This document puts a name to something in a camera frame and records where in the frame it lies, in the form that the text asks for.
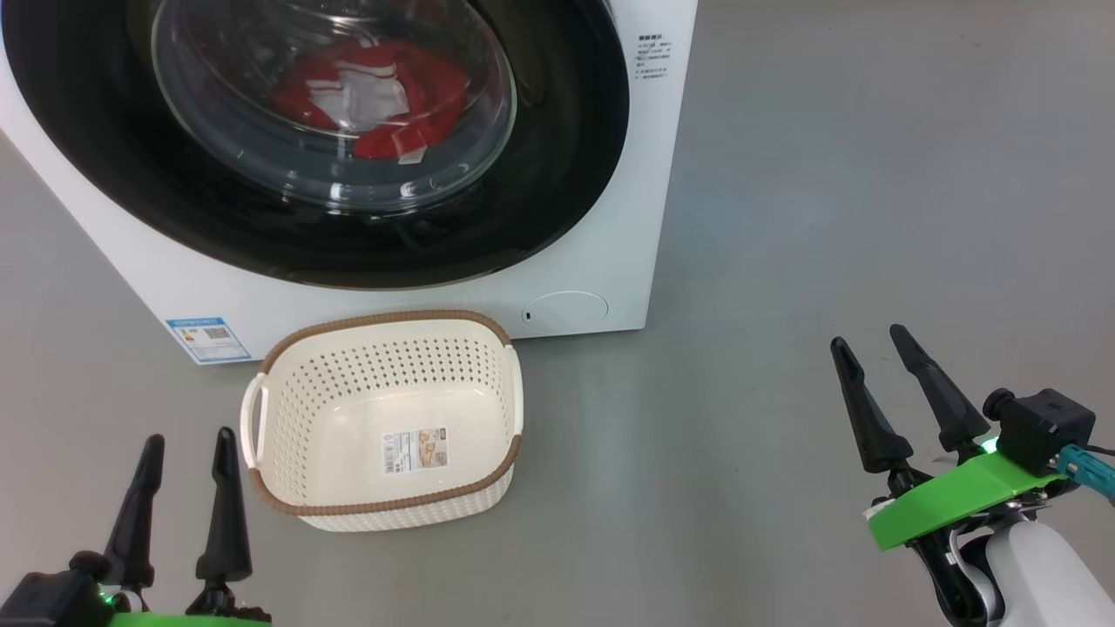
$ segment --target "washing machine door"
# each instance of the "washing machine door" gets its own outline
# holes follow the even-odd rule
[[[605,0],[2,0],[75,166],[165,235],[277,279],[445,283],[597,202],[628,127]]]

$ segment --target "gray floor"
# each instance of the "gray floor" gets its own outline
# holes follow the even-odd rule
[[[932,469],[886,326],[978,403],[1055,386],[1115,444],[1115,4],[770,0],[700,10],[650,326],[523,343],[527,434],[489,513],[318,532],[248,494],[285,625],[941,625],[882,554],[827,353],[845,335]],[[217,426],[253,367],[198,368],[0,144],[0,590],[103,546],[166,435],[152,605],[197,591]],[[1115,589],[1115,514],[1043,514]]]

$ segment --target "brown basket rim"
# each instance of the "brown basket rim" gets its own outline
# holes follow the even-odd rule
[[[294,331],[293,334],[287,336],[274,348],[268,354],[260,365],[260,373],[270,374],[271,368],[274,366],[279,356],[282,355],[288,348],[294,344],[313,337],[332,331],[341,331],[346,329],[355,329],[358,327],[368,327],[372,325],[386,325],[391,322],[413,322],[416,320],[468,320],[472,322],[478,322],[487,327],[492,332],[500,338],[500,341],[504,346],[511,346],[511,336],[507,331],[503,329],[495,320],[484,316],[483,314],[476,314],[475,311],[466,311],[460,309],[434,309],[425,311],[400,311],[392,314],[379,314],[376,316],[361,316],[358,318],[348,318],[346,320],[338,320],[336,322],[326,322],[323,325],[316,325],[312,327],[307,327],[300,331]],[[522,446],[523,436],[516,434],[511,440],[511,446],[507,448],[507,454],[504,456],[503,462],[492,471],[491,474],[481,479],[479,481],[474,481],[467,485],[462,485],[459,488],[454,488],[452,490],[443,490],[440,492],[432,492],[429,494],[421,494],[419,496],[411,496],[409,499],[395,499],[391,501],[378,501],[371,503],[356,503],[351,505],[292,505],[271,492],[268,488],[266,482],[263,480],[263,473],[259,469],[249,469],[249,476],[252,480],[252,486],[255,488],[255,492],[266,504],[271,505],[272,509],[291,515],[297,517],[332,517],[332,515],[352,515],[352,514],[369,514],[369,513],[381,513],[392,510],[401,510],[407,508],[417,508],[420,505],[429,505],[433,503],[439,503],[442,501],[448,501],[450,499],[456,499],[458,496],[467,496],[468,494],[474,494],[482,490],[485,490],[493,484],[495,484],[500,479],[503,478],[511,466],[514,465],[515,459],[518,456],[518,451]]]

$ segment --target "blue and white sticker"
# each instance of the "blue and white sticker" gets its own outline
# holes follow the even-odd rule
[[[167,320],[166,324],[198,364],[248,361],[252,358],[223,318],[190,318]]]

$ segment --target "red cloth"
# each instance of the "red cloth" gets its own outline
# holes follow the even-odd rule
[[[409,113],[397,115],[365,134],[353,153],[361,158],[392,160],[436,146],[449,136],[465,109],[468,77],[452,59],[392,40],[365,48],[358,40],[330,46],[298,60],[271,95],[279,114],[307,126],[337,131],[337,123],[310,100],[308,80],[339,80],[338,61],[365,67],[396,67]]]

